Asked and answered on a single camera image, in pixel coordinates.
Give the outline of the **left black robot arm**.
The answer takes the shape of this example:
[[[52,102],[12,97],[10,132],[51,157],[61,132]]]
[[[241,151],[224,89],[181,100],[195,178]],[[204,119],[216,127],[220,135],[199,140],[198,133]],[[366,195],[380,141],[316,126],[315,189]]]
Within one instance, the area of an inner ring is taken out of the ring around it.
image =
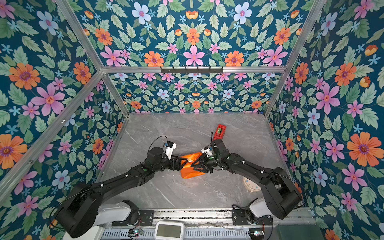
[[[167,169],[180,171],[187,162],[187,158],[169,158],[163,149],[155,147],[148,152],[144,162],[122,175],[99,183],[76,185],[59,205],[55,219],[72,238],[80,237],[95,223],[102,203],[124,191],[144,185],[156,172]]]

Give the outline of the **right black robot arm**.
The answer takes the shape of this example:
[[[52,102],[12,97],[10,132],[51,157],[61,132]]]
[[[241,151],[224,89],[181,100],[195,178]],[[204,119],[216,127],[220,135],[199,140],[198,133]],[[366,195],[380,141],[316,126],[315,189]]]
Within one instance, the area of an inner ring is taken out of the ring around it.
[[[258,185],[263,197],[248,207],[256,218],[273,215],[283,220],[298,207],[303,197],[287,172],[253,164],[239,154],[230,153],[221,139],[214,140],[202,150],[202,156],[191,163],[196,172],[212,173],[215,169],[241,175]]]

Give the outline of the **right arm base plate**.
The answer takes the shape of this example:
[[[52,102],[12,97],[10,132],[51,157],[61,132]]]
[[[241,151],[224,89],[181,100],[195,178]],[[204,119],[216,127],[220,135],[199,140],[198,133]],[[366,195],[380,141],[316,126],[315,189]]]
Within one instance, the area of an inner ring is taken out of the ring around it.
[[[249,210],[232,209],[232,221],[234,226],[271,226],[273,218],[271,215],[256,217]]]

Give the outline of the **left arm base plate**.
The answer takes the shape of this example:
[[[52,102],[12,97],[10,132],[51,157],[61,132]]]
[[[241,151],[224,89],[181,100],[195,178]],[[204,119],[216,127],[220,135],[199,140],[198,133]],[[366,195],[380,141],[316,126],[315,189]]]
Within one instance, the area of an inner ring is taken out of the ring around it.
[[[134,210],[126,220],[112,222],[113,227],[149,227],[154,220],[153,210]]]

